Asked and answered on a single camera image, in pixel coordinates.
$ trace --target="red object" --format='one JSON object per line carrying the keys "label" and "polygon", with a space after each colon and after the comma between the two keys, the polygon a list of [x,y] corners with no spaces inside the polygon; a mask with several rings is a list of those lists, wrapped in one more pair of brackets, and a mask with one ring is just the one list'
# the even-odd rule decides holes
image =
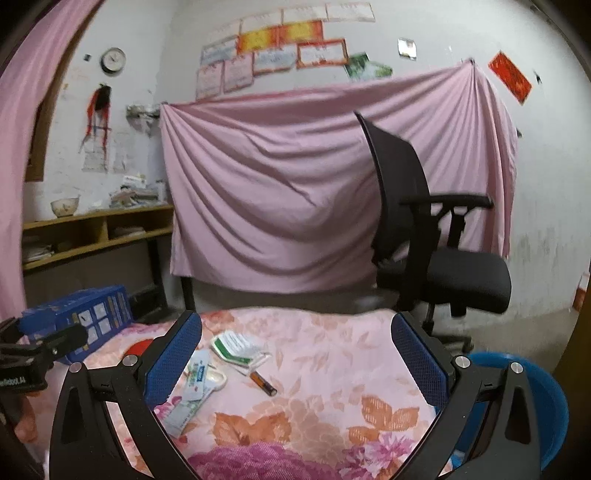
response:
{"label": "red object", "polygon": [[142,353],[144,353],[146,351],[146,349],[150,346],[150,344],[153,341],[154,341],[153,339],[149,338],[147,340],[142,340],[141,342],[138,342],[138,343],[133,344],[123,354],[123,358],[126,357],[126,356],[128,356],[128,355],[141,356]]}
{"label": "red object", "polygon": [[501,51],[491,60],[488,66],[507,85],[507,88],[515,95],[518,102],[523,105],[531,91],[531,83],[525,78],[525,75]]}
{"label": "red object", "polygon": [[[109,115],[111,112],[111,87],[102,85],[97,89],[90,99],[88,108],[86,109],[86,116],[88,117],[88,124],[86,125],[86,135],[82,140],[82,146],[90,138],[91,135],[96,136],[96,129],[104,129],[103,135],[103,151],[105,158],[107,155],[107,141],[109,138]],[[98,124],[95,122],[95,114],[99,116]]]}

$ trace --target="black office chair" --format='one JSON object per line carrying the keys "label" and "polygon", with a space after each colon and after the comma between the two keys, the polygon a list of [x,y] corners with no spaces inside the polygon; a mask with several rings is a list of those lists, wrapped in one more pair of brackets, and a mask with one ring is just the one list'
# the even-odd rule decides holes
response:
{"label": "black office chair", "polygon": [[[355,113],[374,158],[382,197],[378,229],[372,242],[378,287],[400,292],[396,310],[412,310],[419,301],[429,307],[423,328],[433,335],[435,305],[450,304],[453,317],[466,308],[504,313],[511,298],[511,278],[498,255],[458,249],[466,226],[464,217],[474,208],[493,208],[487,195],[451,193],[431,195],[423,167],[413,146]],[[431,214],[431,206],[441,209]],[[439,221],[452,213],[446,247],[439,247]],[[393,254],[410,241],[408,255]],[[462,343],[473,349],[469,336],[438,336],[444,344]]]}

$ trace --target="bed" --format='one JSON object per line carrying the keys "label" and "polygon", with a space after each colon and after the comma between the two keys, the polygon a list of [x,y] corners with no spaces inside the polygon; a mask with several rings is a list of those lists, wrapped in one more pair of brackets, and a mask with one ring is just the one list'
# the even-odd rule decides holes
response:
{"label": "bed", "polygon": [[[221,365],[228,384],[214,393],[174,439],[204,480],[389,480],[435,417],[394,347],[394,312],[317,314],[287,309],[238,309],[202,315],[203,337],[232,329],[257,338],[273,357],[258,369],[277,390],[267,396],[248,377]],[[163,335],[172,322],[134,324],[91,354],[89,368],[117,364],[133,344]],[[53,414],[67,371],[47,374],[50,387],[31,398],[45,458]],[[162,420],[182,400],[181,377]],[[117,406],[109,405],[131,464],[149,473]]]}

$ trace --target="blue mesh pad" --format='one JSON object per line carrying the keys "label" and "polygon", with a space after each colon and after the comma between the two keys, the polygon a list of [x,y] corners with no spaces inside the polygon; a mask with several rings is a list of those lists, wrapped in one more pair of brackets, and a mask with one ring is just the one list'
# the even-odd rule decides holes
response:
{"label": "blue mesh pad", "polygon": [[404,316],[392,319],[392,341],[429,405],[439,409],[447,403],[447,377]]}
{"label": "blue mesh pad", "polygon": [[150,410],[168,399],[201,340],[201,332],[201,318],[193,313],[146,375],[144,399]]}

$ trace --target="chair backrest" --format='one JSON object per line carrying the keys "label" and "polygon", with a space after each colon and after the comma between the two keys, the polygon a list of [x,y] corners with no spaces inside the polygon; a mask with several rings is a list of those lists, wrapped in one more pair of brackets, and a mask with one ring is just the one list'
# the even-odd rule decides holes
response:
{"label": "chair backrest", "polygon": [[410,239],[413,216],[410,208],[398,204],[401,198],[429,195],[429,186],[413,146],[376,127],[355,112],[367,138],[378,174],[382,211],[372,241],[375,264],[389,258]]}

